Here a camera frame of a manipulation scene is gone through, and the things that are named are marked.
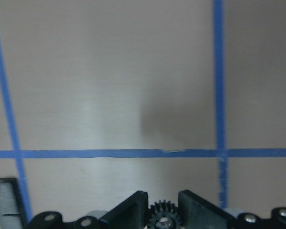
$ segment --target metal bolt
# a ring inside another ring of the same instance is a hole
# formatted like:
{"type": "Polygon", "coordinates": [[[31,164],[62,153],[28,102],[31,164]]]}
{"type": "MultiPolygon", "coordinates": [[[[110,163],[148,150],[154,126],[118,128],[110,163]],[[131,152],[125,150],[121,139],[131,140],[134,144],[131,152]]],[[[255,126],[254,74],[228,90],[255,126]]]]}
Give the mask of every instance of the metal bolt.
{"type": "Polygon", "coordinates": [[[255,223],[256,222],[256,217],[252,214],[246,214],[245,215],[245,220],[248,222],[248,223],[255,223]]]}
{"type": "Polygon", "coordinates": [[[281,216],[283,216],[283,217],[286,217],[286,209],[285,209],[285,208],[281,209],[281,210],[279,211],[279,214],[280,214],[281,216]]]}
{"type": "Polygon", "coordinates": [[[82,226],[82,227],[87,227],[87,226],[89,226],[90,224],[91,224],[91,220],[88,219],[88,218],[81,221],[81,226],[82,226]]]}
{"type": "Polygon", "coordinates": [[[49,215],[47,215],[45,218],[44,218],[44,220],[45,221],[51,221],[51,220],[53,220],[55,218],[55,215],[54,214],[49,214],[49,215]]]}
{"type": "Polygon", "coordinates": [[[156,223],[156,227],[159,229],[170,229],[173,226],[173,221],[170,217],[162,217],[156,223]]]}

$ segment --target vertical blue tape strip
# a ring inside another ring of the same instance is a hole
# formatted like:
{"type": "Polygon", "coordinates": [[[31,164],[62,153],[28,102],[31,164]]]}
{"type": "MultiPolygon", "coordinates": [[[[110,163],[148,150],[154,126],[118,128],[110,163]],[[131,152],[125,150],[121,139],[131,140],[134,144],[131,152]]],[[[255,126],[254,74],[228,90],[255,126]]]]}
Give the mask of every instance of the vertical blue tape strip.
{"type": "Polygon", "coordinates": [[[21,158],[20,145],[19,145],[19,140],[18,140],[18,135],[17,135],[15,119],[13,115],[12,104],[10,101],[10,93],[9,93],[9,87],[8,87],[7,77],[6,77],[4,63],[3,63],[1,47],[0,47],[0,88],[1,88],[2,98],[3,98],[4,108],[5,108],[5,114],[6,114],[9,130],[10,130],[10,137],[12,141],[13,150],[17,154],[15,160],[16,160],[17,170],[20,176],[21,197],[23,200],[24,210],[26,212],[27,219],[30,220],[32,218],[30,198],[29,198],[29,194],[27,190],[26,177],[25,177],[23,162],[21,158]]]}
{"type": "Polygon", "coordinates": [[[214,76],[216,106],[216,147],[219,150],[220,207],[227,207],[227,153],[225,145],[225,64],[224,64],[224,4],[213,1],[214,10],[214,76]]]}

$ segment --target black gear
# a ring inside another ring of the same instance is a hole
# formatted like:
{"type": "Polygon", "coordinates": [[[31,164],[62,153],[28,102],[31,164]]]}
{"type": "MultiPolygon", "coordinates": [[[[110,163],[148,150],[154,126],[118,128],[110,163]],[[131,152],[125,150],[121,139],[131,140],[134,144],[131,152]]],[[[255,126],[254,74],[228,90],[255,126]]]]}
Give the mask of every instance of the black gear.
{"type": "Polygon", "coordinates": [[[175,204],[165,200],[151,205],[150,219],[147,224],[151,229],[180,229],[181,222],[175,204]]]}

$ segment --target horizontal blue tape strip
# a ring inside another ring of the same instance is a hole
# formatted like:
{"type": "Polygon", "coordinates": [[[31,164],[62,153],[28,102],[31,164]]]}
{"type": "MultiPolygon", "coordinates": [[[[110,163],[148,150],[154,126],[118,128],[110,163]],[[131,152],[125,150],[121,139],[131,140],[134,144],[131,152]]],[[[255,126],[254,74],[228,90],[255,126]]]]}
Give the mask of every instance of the horizontal blue tape strip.
{"type": "MultiPolygon", "coordinates": [[[[0,158],[16,158],[17,153],[22,158],[146,158],[146,157],[220,157],[222,150],[217,149],[187,149],[167,152],[160,149],[118,149],[118,150],[2,150],[0,158]]],[[[261,149],[226,149],[226,157],[286,157],[286,148],[261,149]]]]}

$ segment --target black and gray object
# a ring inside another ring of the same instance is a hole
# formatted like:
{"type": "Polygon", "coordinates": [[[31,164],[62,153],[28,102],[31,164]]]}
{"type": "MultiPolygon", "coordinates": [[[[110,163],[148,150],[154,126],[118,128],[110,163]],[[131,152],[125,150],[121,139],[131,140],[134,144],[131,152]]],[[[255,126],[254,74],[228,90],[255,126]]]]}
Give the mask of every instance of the black and gray object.
{"type": "Polygon", "coordinates": [[[0,228],[22,229],[27,225],[16,178],[0,178],[0,228]]]}
{"type": "Polygon", "coordinates": [[[148,195],[137,191],[100,219],[85,216],[64,223],[58,212],[43,212],[25,229],[286,229],[286,207],[275,208],[270,219],[252,213],[234,217],[195,193],[179,192],[178,207],[161,202],[148,208],[148,195]]]}

